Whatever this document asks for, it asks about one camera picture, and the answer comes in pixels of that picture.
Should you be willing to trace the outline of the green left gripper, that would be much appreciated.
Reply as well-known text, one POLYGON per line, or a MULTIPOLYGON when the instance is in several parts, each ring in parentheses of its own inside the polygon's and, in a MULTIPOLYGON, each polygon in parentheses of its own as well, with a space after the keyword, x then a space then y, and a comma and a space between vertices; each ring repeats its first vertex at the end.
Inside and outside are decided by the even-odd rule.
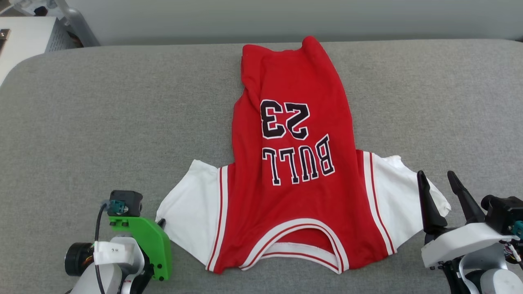
POLYGON ((152 274, 152 279, 167 281, 172 274, 170 239, 164 232, 166 220, 157 223, 140 216, 109 216, 114 231, 131 233, 144 255, 143 270, 152 274))

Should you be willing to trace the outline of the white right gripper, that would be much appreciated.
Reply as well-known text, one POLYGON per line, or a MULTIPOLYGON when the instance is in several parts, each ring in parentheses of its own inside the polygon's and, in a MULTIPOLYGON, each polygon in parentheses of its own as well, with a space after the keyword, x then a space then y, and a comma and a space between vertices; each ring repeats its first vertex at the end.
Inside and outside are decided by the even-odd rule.
POLYGON ((485 249, 499 241, 516 239, 516 236, 502 235, 484 223, 485 213, 455 172, 447 171, 447 178, 466 219, 466 225, 449 232, 446 232, 447 221, 439 213, 430 193, 430 184, 424 171, 417 172, 423 231, 429 235, 441 235, 421 248, 425 268, 485 249))

